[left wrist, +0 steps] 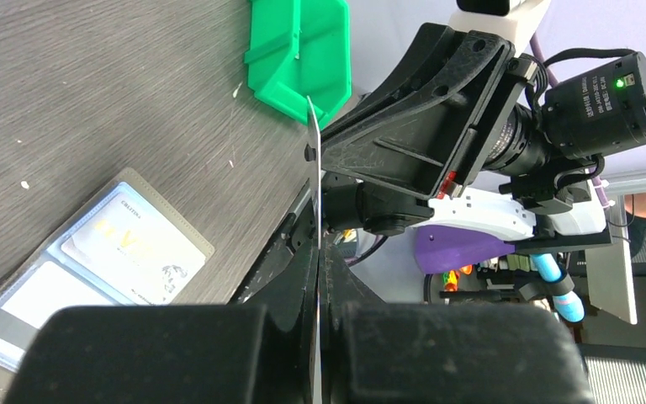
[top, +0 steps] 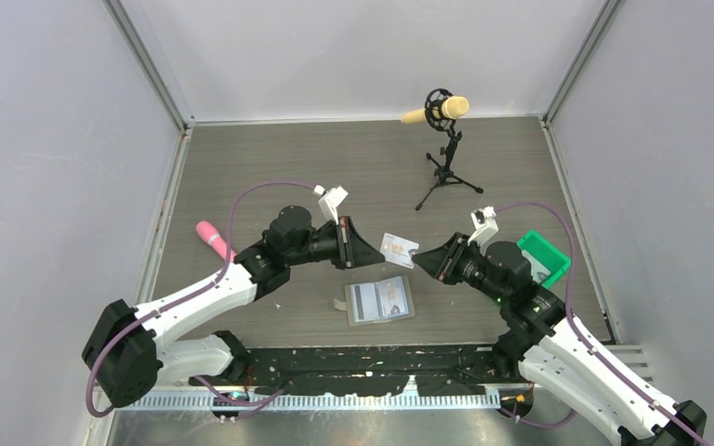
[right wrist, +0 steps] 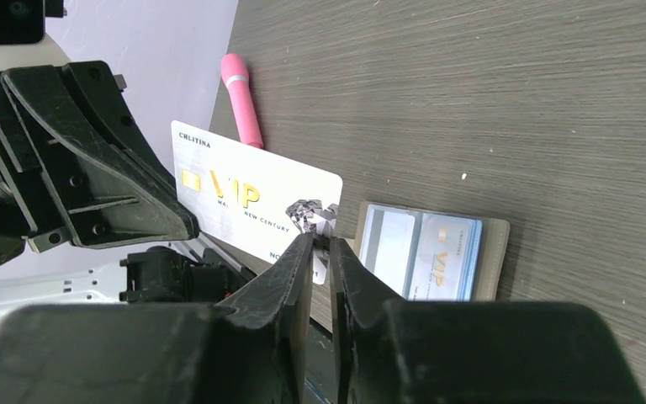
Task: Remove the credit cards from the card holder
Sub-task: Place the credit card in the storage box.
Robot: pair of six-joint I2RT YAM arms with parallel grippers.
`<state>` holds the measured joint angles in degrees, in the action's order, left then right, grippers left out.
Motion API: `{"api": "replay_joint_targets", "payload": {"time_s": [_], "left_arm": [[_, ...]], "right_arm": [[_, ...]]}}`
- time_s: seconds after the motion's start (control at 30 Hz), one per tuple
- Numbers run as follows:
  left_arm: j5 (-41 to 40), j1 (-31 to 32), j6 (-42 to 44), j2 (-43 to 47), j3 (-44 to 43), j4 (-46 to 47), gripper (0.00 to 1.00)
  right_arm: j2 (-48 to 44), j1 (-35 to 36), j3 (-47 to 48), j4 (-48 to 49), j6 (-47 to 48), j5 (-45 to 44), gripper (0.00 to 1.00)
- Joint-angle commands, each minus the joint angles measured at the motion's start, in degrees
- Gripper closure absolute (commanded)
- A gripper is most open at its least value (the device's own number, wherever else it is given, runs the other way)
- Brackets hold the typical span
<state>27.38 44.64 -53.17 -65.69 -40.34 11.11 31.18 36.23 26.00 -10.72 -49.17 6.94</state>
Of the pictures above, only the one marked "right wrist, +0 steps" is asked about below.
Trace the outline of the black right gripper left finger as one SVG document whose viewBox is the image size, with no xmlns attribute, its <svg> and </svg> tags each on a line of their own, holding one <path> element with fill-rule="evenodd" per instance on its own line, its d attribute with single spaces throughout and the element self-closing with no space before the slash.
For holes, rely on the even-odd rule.
<svg viewBox="0 0 646 404">
<path fill-rule="evenodd" d="M 315 238 L 220 303 L 26 306 L 0 326 L 0 403 L 298 403 Z"/>
</svg>

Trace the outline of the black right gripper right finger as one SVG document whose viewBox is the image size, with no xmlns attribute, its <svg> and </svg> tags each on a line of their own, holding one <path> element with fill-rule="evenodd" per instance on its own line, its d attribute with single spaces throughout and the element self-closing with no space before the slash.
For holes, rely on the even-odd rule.
<svg viewBox="0 0 646 404">
<path fill-rule="evenodd" d="M 412 301 L 330 241 L 340 403 L 643 403 L 610 328 L 568 302 Z"/>
</svg>

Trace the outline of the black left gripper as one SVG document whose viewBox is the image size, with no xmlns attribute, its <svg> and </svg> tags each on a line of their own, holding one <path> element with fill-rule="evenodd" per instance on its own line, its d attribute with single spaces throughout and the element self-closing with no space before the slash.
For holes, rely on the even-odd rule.
<svg viewBox="0 0 646 404">
<path fill-rule="evenodd" d="M 199 234 L 122 92 L 103 61 L 0 72 L 0 265 Z"/>
</svg>

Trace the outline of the white VIP card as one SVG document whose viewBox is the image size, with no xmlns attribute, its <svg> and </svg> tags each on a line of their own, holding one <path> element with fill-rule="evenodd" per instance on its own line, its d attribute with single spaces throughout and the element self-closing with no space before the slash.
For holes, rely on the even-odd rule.
<svg viewBox="0 0 646 404">
<path fill-rule="evenodd" d="M 477 219 L 423 214 L 407 298 L 471 300 L 482 228 Z"/>
<path fill-rule="evenodd" d="M 178 200 L 201 232 L 267 263 L 302 233 L 335 231 L 342 178 L 174 120 Z"/>
</svg>

